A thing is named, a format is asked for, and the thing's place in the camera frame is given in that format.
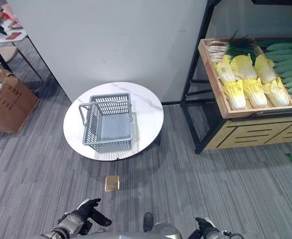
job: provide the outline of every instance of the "white marble tabletop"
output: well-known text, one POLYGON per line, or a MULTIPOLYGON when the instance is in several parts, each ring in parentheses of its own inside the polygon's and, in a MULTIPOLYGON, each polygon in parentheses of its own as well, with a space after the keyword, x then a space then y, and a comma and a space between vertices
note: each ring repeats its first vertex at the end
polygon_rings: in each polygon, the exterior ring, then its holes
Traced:
POLYGON ((5 32, 7 33, 7 35, 0 33, 0 43, 21 41, 27 36, 26 31, 23 28, 16 29, 9 28, 8 26, 11 24, 11 22, 12 21, 10 19, 0 22, 0 25, 4 28, 5 32), (6 38, 10 36, 12 32, 21 32, 21 34, 17 36, 15 39, 7 40, 6 38))
POLYGON ((69 107, 64 118, 64 135, 77 153, 99 161, 113 161, 133 156, 149 146, 158 136, 164 121, 164 112, 157 96, 147 88, 128 82, 107 83, 94 87, 79 96, 69 107), (124 152, 98 153, 83 145, 84 126, 79 104, 89 103, 93 95, 130 93, 133 117, 132 149, 124 152))

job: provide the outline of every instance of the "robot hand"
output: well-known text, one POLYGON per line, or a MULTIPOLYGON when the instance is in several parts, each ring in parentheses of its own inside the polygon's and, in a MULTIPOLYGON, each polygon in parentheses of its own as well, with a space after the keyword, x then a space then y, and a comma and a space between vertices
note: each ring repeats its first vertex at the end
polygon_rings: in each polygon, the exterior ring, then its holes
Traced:
POLYGON ((90 221, 88 221, 88 218, 93 219, 101 226, 108 227, 111 225, 111 220, 106 218, 94 208, 98 206, 99 202, 100 198, 93 200, 86 199, 76 210, 63 215, 63 217, 58 220, 57 226, 52 228, 49 232, 45 232, 33 238, 69 239, 76 237, 78 234, 86 235, 93 225, 90 221))
POLYGON ((210 219, 195 218, 199 229, 195 230, 189 239, 224 239, 224 235, 213 225, 210 219))

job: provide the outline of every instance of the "gray carpet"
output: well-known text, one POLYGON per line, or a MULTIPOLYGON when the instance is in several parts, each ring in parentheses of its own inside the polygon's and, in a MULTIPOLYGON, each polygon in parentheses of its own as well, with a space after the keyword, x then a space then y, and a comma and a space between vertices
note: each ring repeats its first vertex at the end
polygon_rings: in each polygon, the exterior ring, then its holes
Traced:
MULTIPOLYGON (((19 134, 0 133, 0 238, 26 238, 49 230, 85 198, 102 198, 98 209, 112 219, 107 231, 140 231, 145 212, 174 224, 186 239, 194 217, 210 217, 220 229, 246 239, 292 238, 292 143, 194 154, 179 106, 164 107, 161 145, 118 162, 78 155, 63 135, 71 104, 28 39, 18 46, 47 81, 41 101, 19 134), (120 190, 104 192, 105 176, 119 175, 120 190)), ((16 58, 23 82, 36 75, 16 58)), ((200 107, 191 113, 202 135, 200 107)), ((94 225, 92 231, 100 229, 94 225)))

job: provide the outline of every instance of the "basket handle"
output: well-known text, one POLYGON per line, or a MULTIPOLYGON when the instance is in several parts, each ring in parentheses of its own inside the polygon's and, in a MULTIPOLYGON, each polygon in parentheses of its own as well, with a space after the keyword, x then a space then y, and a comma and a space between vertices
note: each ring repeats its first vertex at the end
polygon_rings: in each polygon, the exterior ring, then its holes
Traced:
POLYGON ((130 122, 132 122, 132 116, 131 116, 131 103, 130 101, 101 101, 101 102, 90 102, 90 103, 85 103, 85 104, 80 104, 78 106, 78 109, 80 110, 83 125, 86 126, 87 122, 85 122, 84 114, 82 112, 82 107, 85 108, 87 111, 90 110, 90 106, 92 105, 99 105, 99 104, 105 104, 105 103, 123 103, 127 102, 128 103, 128 114, 130 117, 130 122))

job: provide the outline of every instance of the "black metal shelf frame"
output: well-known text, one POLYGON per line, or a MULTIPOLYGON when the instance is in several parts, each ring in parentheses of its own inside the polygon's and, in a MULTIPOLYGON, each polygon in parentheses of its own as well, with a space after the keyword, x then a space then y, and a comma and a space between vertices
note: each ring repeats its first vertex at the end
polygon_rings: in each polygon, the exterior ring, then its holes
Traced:
MULTIPOLYGON (((220 110, 217 106, 217 103, 215 102, 215 99, 199 99, 199 100, 188 100, 187 98, 189 96, 194 95, 201 95, 205 94, 207 92, 211 92, 212 90, 201 90, 197 92, 189 92, 190 86, 193 84, 209 84, 209 80, 196 80, 193 79, 195 74, 195 69, 200 57, 198 46, 201 39, 204 39, 212 18, 213 10, 215 6, 218 5, 218 3, 221 0, 208 0, 206 3, 204 15, 202 24, 200 27, 199 35, 195 44, 195 50, 194 54, 192 56, 190 69, 187 75, 186 84, 184 87, 184 91, 182 94, 182 99, 180 102, 180 106, 182 107, 182 110, 184 112, 186 121, 188 123, 191 136, 193 138, 193 141, 195 143, 195 153, 199 154, 202 152, 202 150, 207 146, 207 144, 213 139, 213 137, 217 134, 217 132, 222 128, 222 126, 228 121, 229 119, 223 119, 220 110), (207 134, 203 137, 202 140, 199 140, 197 131, 195 129, 193 120, 191 118, 191 115, 188 110, 188 106, 193 104, 201 104, 204 114, 206 116, 206 119, 209 124, 210 130, 207 132, 207 134)), ((272 4, 272 5, 292 5, 292 0, 251 0, 254 4, 272 4)), ((256 114, 253 114, 251 117, 248 118, 240 118, 240 119, 232 119, 235 121, 241 121, 241 120, 256 120, 256 119, 268 119, 268 118, 276 118, 276 117, 292 117, 292 111, 273 111, 273 112, 258 112, 256 114)))

